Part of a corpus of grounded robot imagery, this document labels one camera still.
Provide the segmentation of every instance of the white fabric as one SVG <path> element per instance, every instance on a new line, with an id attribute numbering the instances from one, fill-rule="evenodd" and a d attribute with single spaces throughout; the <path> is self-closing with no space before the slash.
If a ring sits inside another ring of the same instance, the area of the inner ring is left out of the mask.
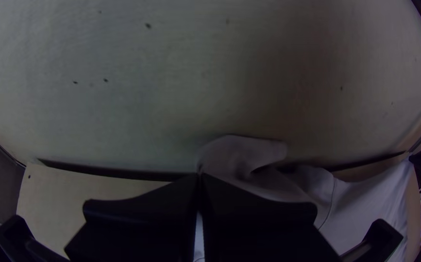
<path id="1" fill-rule="evenodd" d="M 202 215 L 197 213 L 196 217 L 196 234 L 194 238 L 194 262 L 205 262 L 204 251 L 204 229 L 202 226 Z"/>
<path id="2" fill-rule="evenodd" d="M 325 169 L 310 166 L 300 166 L 292 174 L 283 174 L 273 167 L 253 172 L 282 160 L 286 152 L 283 142 L 225 136 L 202 149 L 198 172 L 267 199 L 314 203 L 318 209 L 314 226 L 339 255 L 360 243 L 372 222 L 382 218 L 404 236 L 389 261 L 404 261 L 407 220 L 404 192 L 410 162 L 403 161 L 357 183 L 343 182 Z"/>

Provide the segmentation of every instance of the wooden panel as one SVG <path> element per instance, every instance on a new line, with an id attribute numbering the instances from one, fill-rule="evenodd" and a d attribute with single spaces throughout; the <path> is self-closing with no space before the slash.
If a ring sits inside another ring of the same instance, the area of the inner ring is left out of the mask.
<path id="1" fill-rule="evenodd" d="M 82 206 L 88 199 L 136 197 L 168 182 L 117 179 L 29 164 L 24 174 L 17 214 L 34 237 L 66 256 L 63 248 L 85 223 Z"/>

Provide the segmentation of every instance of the black plastic part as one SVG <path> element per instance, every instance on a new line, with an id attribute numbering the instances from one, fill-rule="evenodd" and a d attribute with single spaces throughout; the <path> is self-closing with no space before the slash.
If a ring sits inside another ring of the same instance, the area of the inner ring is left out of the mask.
<path id="1" fill-rule="evenodd" d="M 0 226 L 0 246 L 13 262 L 67 262 L 68 260 L 38 243 L 26 221 L 15 215 Z"/>
<path id="2" fill-rule="evenodd" d="M 403 236 L 385 220 L 375 220 L 363 240 L 371 250 L 356 262 L 387 261 L 402 240 Z"/>
<path id="3" fill-rule="evenodd" d="M 74 262 L 192 261 L 198 178 L 188 176 L 131 199 L 86 201 L 86 224 L 66 254 Z"/>
<path id="4" fill-rule="evenodd" d="M 65 252 L 73 262 L 191 262 L 198 204 L 208 262 L 342 261 L 313 225 L 314 204 L 267 200 L 205 174 L 131 199 L 86 201 L 86 223 Z M 402 238 L 378 220 L 363 241 L 370 249 L 356 261 L 384 262 Z M 14 262 L 67 261 L 18 216 L 0 227 L 0 245 Z"/>
<path id="5" fill-rule="evenodd" d="M 270 201 L 205 174 L 202 195 L 207 262 L 341 261 L 312 203 Z"/>

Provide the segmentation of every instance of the white sheet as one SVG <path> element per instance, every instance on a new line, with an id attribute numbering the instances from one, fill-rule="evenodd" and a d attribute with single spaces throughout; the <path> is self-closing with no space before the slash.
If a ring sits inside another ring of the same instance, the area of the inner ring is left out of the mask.
<path id="1" fill-rule="evenodd" d="M 284 143 L 239 136 L 225 136 L 205 146 L 198 171 L 225 180 L 261 197 L 285 202 L 312 202 L 318 215 L 314 222 L 339 254 L 362 241 L 372 222 L 382 218 L 403 241 L 390 257 L 404 261 L 406 250 L 405 189 L 412 164 L 407 160 L 371 179 L 346 183 L 322 168 L 300 166 L 295 173 L 282 174 L 258 167 L 284 158 Z"/>

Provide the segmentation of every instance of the beige surface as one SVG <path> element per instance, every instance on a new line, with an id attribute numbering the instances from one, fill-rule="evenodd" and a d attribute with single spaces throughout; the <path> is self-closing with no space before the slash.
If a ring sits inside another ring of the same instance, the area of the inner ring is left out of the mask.
<path id="1" fill-rule="evenodd" d="M 406 209 L 408 211 L 408 242 L 406 262 L 413 262 L 421 250 L 421 196 L 414 169 L 406 188 Z"/>
<path id="2" fill-rule="evenodd" d="M 63 248 L 85 223 L 82 206 L 88 199 L 126 199 L 168 182 L 100 177 L 29 164 L 19 192 L 17 214 L 46 247 Z"/>
<path id="3" fill-rule="evenodd" d="M 226 133 L 325 165 L 409 149 L 411 0 L 0 0 L 0 143 L 20 161 L 193 171 Z"/>

